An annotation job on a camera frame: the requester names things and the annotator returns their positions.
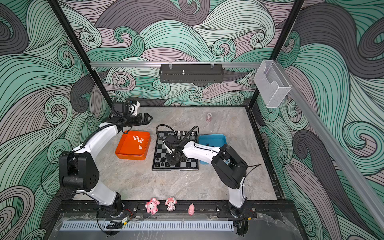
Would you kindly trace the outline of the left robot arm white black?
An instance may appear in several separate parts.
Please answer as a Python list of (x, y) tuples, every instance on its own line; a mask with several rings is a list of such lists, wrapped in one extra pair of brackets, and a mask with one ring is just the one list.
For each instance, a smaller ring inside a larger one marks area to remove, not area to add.
[(104, 146), (122, 132), (123, 128), (148, 125), (152, 119), (153, 117), (148, 113), (137, 114), (126, 119), (106, 118), (80, 146), (59, 156), (60, 185), (89, 196), (100, 206), (116, 208), (121, 197), (102, 183), (95, 159)]

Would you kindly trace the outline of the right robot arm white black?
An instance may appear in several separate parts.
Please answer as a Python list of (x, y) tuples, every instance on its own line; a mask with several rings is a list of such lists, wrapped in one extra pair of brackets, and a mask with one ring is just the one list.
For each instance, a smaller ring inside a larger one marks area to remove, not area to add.
[(230, 204), (237, 209), (243, 207), (246, 201), (243, 185), (249, 165), (232, 147), (228, 145), (209, 147), (194, 141), (178, 140), (164, 140), (163, 144), (166, 146), (166, 159), (170, 165), (186, 159), (210, 164), (222, 183), (228, 187)]

